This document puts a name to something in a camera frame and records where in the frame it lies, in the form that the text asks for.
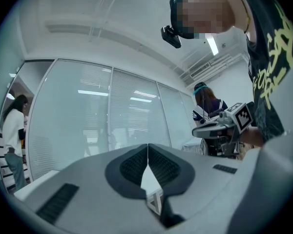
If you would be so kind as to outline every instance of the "jeans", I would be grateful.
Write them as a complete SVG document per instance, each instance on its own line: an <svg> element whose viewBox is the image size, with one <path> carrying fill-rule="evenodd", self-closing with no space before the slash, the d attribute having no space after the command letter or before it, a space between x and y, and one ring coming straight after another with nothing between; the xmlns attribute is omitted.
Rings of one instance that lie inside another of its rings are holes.
<svg viewBox="0 0 293 234"><path fill-rule="evenodd" d="M23 158L17 156L14 153L7 153L4 155L6 163L13 173L13 177L15 180L16 191L23 188L26 185L26 180L24 176L23 169Z"/></svg>

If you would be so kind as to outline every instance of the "man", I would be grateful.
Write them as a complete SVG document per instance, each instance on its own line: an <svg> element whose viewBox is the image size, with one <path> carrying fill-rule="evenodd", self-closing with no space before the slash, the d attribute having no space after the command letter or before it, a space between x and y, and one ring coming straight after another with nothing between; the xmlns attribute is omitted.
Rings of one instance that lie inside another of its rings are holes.
<svg viewBox="0 0 293 234"><path fill-rule="evenodd" d="M172 27L183 38L232 27L246 34L257 127L246 130L241 141L262 146L282 134L269 96L293 69L293 10L285 0L170 0L170 8Z"/></svg>

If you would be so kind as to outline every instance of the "black t-shirt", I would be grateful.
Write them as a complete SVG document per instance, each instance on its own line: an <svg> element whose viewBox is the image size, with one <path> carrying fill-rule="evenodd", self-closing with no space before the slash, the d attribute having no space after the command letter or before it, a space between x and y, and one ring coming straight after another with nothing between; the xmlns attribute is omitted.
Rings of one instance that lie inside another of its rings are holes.
<svg viewBox="0 0 293 234"><path fill-rule="evenodd" d="M255 121L266 142L284 132L269 96L293 69L293 22L288 17L293 13L286 13L291 9L281 0L247 1L252 10L257 37L256 43L247 41Z"/></svg>

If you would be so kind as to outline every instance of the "wall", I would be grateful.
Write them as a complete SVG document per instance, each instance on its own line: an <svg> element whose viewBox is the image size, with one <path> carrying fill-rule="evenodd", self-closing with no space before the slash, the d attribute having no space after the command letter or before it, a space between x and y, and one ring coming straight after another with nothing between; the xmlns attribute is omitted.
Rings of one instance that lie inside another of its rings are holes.
<svg viewBox="0 0 293 234"><path fill-rule="evenodd" d="M51 64L52 61L30 61L24 63L18 76L22 80L23 85L26 86L25 89L35 95L45 72Z"/></svg>
<svg viewBox="0 0 293 234"><path fill-rule="evenodd" d="M8 91L8 84L13 80L9 73L14 74L24 60L19 40L15 6L0 27L0 112Z"/></svg>
<svg viewBox="0 0 293 234"><path fill-rule="evenodd" d="M78 59L114 66L190 94L176 73L155 59L107 39L70 33L53 33L41 38L28 59Z"/></svg>
<svg viewBox="0 0 293 234"><path fill-rule="evenodd" d="M244 60L213 77L207 85L214 91L217 98L225 101L228 107L237 102L253 101L252 82Z"/></svg>

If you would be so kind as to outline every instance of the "white wall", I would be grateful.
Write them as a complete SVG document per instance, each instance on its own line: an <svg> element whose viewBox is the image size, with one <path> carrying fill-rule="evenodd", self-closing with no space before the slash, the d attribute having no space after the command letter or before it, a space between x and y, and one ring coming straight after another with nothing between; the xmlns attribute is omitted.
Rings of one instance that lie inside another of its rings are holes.
<svg viewBox="0 0 293 234"><path fill-rule="evenodd" d="M207 85L214 91L217 98L225 101L228 107L237 102L254 101L252 82L244 60L219 73Z"/></svg>
<svg viewBox="0 0 293 234"><path fill-rule="evenodd" d="M32 94L36 94L38 86L51 63L51 61L30 61L25 62L21 67L18 76Z"/></svg>
<svg viewBox="0 0 293 234"><path fill-rule="evenodd" d="M28 59L78 59L114 66L190 94L176 73L155 59L107 39L94 39L70 33L53 33L40 39Z"/></svg>

